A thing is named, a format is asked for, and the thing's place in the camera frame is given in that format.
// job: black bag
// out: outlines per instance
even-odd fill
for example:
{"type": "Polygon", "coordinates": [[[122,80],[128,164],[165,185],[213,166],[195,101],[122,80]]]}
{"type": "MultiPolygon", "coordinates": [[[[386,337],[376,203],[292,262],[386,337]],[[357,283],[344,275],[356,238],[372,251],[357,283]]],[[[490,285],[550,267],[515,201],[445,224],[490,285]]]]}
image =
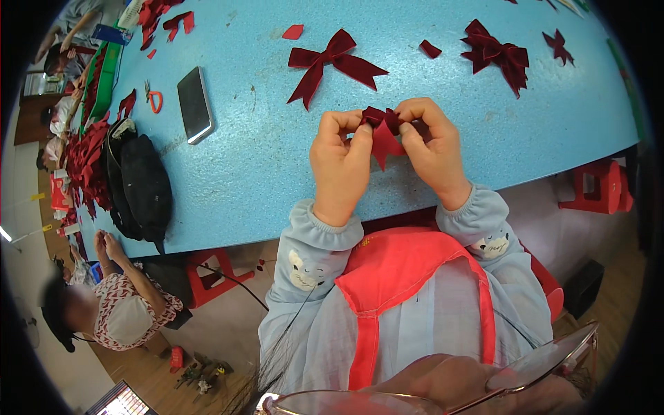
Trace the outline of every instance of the black bag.
{"type": "Polygon", "coordinates": [[[108,130],[102,157],[113,224],[127,238],[153,242],[164,255],[173,195],[152,142],[145,134],[138,137],[133,122],[124,118],[108,130]]]}

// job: blue speckled tabletop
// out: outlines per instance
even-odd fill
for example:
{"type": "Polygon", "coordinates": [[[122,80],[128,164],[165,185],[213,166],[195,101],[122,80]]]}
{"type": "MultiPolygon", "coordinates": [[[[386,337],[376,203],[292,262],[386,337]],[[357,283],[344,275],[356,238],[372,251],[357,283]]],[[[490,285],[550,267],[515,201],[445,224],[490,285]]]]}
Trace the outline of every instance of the blue speckled tabletop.
{"type": "MultiPolygon", "coordinates": [[[[461,133],[466,175],[494,189],[532,181],[599,159],[637,142],[625,86],[593,14],[585,19],[559,6],[524,0],[186,0],[161,18],[195,12],[194,30],[181,28],[172,43],[161,28],[141,52],[140,28],[124,48],[113,92],[111,119],[120,100],[136,88],[131,117],[147,134],[171,178],[175,199],[166,252],[230,246],[279,236],[296,201],[314,195],[307,152],[325,110],[374,106],[430,96],[461,133]],[[528,89],[517,100],[500,69],[473,75],[459,39],[473,19],[500,42],[527,48],[528,89]],[[281,39],[303,23],[299,40],[281,39]],[[323,51],[343,27],[355,40],[352,54],[390,72],[375,78],[378,92],[326,66],[305,111],[301,100],[286,104],[305,70],[288,68],[291,48],[323,51]],[[575,66],[553,59],[542,32],[556,28],[575,66]],[[418,48],[429,40],[442,49],[429,59],[418,48]],[[156,48],[152,60],[147,53],[156,48]],[[188,145],[177,83],[196,65],[203,68],[216,130],[188,145]],[[153,114],[141,98],[143,81],[163,94],[153,114]]],[[[383,173],[372,159],[369,188],[356,212],[363,220],[436,203],[407,157],[388,158],[383,173]]],[[[120,233],[107,212],[93,222],[79,209],[88,256],[98,228],[120,233]]],[[[130,256],[156,254],[154,245],[123,238],[130,256]]]]}

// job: smartphone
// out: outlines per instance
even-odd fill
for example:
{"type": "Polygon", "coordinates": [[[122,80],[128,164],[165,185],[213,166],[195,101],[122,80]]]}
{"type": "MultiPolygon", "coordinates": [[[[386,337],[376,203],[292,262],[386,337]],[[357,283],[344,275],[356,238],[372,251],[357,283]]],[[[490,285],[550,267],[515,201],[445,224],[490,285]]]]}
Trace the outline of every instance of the smartphone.
{"type": "Polygon", "coordinates": [[[197,144],[214,130],[214,120],[200,66],[178,82],[177,95],[180,98],[180,111],[187,143],[197,144]]]}

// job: eyeglasses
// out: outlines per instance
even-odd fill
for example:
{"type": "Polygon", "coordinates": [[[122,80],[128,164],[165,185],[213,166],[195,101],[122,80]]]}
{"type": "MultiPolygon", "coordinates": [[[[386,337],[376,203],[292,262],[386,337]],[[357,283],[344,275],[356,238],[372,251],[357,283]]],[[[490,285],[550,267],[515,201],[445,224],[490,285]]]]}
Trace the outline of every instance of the eyeglasses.
{"type": "Polygon", "coordinates": [[[572,334],[550,341],[495,373],[485,384],[486,395],[443,411],[431,400],[405,394],[350,390],[307,390],[261,397],[255,415],[454,415],[495,397],[521,392],[556,371],[565,375],[588,348],[597,353],[597,328],[590,322],[572,334]]]}

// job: green container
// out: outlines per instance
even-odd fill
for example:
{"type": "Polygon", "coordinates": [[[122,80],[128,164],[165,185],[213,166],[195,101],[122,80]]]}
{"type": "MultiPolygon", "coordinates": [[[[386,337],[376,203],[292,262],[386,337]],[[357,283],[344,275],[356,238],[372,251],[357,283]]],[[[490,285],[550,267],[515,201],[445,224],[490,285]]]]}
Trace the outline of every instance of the green container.
{"type": "MultiPolygon", "coordinates": [[[[85,102],[85,98],[88,95],[88,87],[92,83],[92,72],[94,71],[94,64],[99,58],[99,55],[102,49],[106,46],[106,55],[104,55],[104,63],[102,64],[102,73],[99,75],[99,86],[97,87],[97,98],[94,101],[92,106],[92,111],[90,112],[90,118],[92,117],[103,117],[106,115],[108,108],[111,106],[112,92],[113,92],[113,78],[116,73],[116,66],[118,63],[118,57],[120,56],[120,48],[122,45],[111,42],[102,42],[99,46],[99,49],[92,57],[92,63],[90,65],[90,71],[88,73],[88,79],[86,80],[85,91],[83,93],[82,101],[85,102]]],[[[83,131],[85,120],[83,120],[83,115],[81,115],[81,128],[80,131],[83,131]]]]}

